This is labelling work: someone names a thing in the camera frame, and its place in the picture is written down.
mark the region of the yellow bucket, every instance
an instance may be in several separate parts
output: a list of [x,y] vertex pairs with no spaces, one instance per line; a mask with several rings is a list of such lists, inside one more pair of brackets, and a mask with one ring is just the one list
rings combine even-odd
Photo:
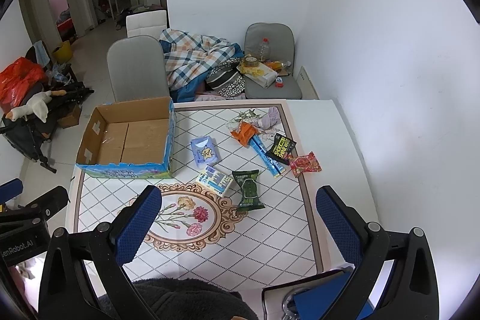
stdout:
[[54,55],[59,64],[68,62],[74,55],[71,51],[70,41],[64,41],[59,49],[53,51],[52,55]]

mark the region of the dark fur clothing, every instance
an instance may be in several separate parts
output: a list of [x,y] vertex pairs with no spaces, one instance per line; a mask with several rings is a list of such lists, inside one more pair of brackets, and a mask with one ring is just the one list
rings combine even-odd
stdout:
[[[207,282],[155,278],[133,284],[160,320],[230,320],[234,316],[258,320],[239,293],[226,292]],[[99,301],[106,314],[119,318],[106,295]]]

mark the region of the small brown cardboard box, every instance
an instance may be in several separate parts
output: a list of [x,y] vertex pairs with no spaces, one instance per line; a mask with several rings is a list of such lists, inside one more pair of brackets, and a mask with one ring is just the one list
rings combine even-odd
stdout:
[[75,104],[73,110],[71,110],[71,112],[69,112],[69,114],[67,114],[65,117],[58,119],[57,123],[63,129],[74,127],[75,125],[78,125],[81,113],[82,108],[78,104]]
[[174,130],[170,97],[97,106],[76,164],[97,178],[170,178]]

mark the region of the yellow flower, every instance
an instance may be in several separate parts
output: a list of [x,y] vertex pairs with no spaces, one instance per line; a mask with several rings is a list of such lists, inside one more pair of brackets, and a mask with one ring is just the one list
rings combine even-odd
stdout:
[[195,202],[190,197],[179,197],[178,198],[178,206],[183,207],[186,211],[189,211],[195,207]]

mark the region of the plush toy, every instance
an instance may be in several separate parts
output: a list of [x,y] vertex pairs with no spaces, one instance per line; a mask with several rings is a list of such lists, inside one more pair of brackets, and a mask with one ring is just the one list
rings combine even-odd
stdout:
[[52,100],[52,96],[62,96],[67,92],[65,90],[59,91],[42,91],[30,98],[23,106],[14,107],[5,116],[11,121],[16,121],[20,117],[29,114],[35,114],[43,123],[47,122],[47,116],[49,115],[49,109],[47,104]]

